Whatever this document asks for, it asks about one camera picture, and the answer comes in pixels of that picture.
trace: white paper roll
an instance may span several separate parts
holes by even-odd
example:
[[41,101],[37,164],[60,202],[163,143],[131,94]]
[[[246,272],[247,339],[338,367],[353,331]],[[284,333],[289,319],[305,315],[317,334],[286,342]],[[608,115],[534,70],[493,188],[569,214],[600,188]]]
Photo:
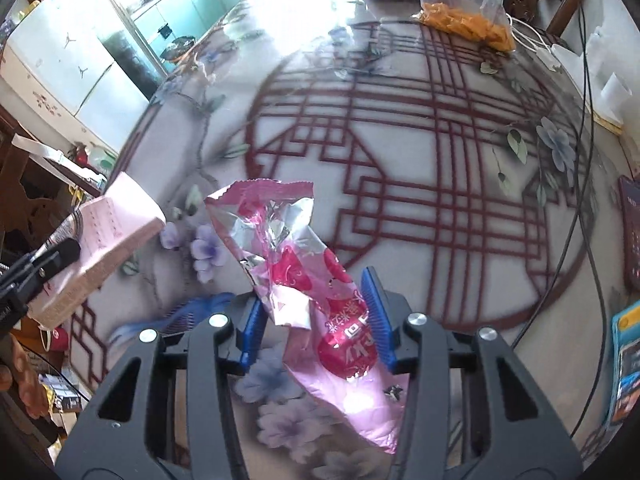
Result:
[[631,90],[629,90],[624,81],[622,81],[615,72],[611,74],[607,84],[604,85],[604,88],[600,93],[600,97],[604,104],[606,104],[607,107],[609,107],[609,109],[617,116],[620,115],[622,105],[628,101],[631,95]]

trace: orange food in bag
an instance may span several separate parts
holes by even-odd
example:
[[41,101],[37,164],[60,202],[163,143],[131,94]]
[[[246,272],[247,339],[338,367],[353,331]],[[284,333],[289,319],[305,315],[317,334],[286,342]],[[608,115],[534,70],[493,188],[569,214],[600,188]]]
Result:
[[417,18],[421,23],[442,32],[452,32],[469,41],[484,41],[495,50],[508,52],[516,49],[510,28],[492,23],[482,14],[469,14],[445,4],[423,3]]

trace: silver screw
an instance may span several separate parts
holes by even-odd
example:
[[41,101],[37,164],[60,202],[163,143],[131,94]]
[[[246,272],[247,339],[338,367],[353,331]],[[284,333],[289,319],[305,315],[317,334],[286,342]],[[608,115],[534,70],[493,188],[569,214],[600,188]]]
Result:
[[493,341],[498,337],[498,333],[490,326],[483,326],[478,333],[485,341]]
[[214,328],[222,328],[229,322],[229,318],[224,314],[214,314],[209,318],[209,324]]
[[412,312],[407,317],[407,320],[412,325],[419,326],[419,325],[424,325],[427,322],[427,317],[424,314],[421,314],[420,312]]
[[158,337],[158,332],[153,328],[147,328],[140,332],[140,341],[143,343],[151,343],[156,340],[156,337]]

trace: yellow object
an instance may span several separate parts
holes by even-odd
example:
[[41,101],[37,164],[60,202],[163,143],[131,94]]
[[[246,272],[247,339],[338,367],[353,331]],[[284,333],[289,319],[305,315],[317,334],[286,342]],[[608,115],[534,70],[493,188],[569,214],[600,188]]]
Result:
[[452,32],[469,41],[485,42],[495,50],[508,52],[516,49],[510,28],[492,23],[482,14],[469,14],[445,4],[422,4],[417,18],[442,32]]
[[640,308],[635,308],[618,320],[618,328],[620,330],[626,330],[638,323],[640,323]]

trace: table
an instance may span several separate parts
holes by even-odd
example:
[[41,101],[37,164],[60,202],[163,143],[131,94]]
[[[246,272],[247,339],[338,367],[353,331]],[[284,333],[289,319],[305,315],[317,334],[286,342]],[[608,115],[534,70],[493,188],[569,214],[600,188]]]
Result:
[[[411,18],[416,10],[243,0],[159,89],[116,171],[191,236],[208,222],[199,198],[220,187],[311,180],[312,227],[353,276],[374,265],[385,288],[446,327],[490,324],[513,338],[550,283],[574,215],[567,168],[579,100],[564,75],[526,52],[507,58],[423,27]],[[595,135],[583,213],[608,293],[623,291],[622,247],[610,235],[622,232],[614,190],[628,166],[617,139]],[[142,248],[133,272],[111,276],[72,318],[72,365],[92,388],[122,353],[107,345],[121,324],[249,288],[231,257],[202,283],[188,243],[162,245],[158,238]],[[549,305],[518,350],[571,430],[600,339],[579,229]],[[233,385],[250,476],[385,477],[389,456],[343,424],[319,416],[315,433],[304,429],[311,412],[296,405],[302,392],[282,373],[283,331],[268,328],[259,370]],[[603,381],[600,391],[609,387]],[[602,415],[598,403],[578,443]]]

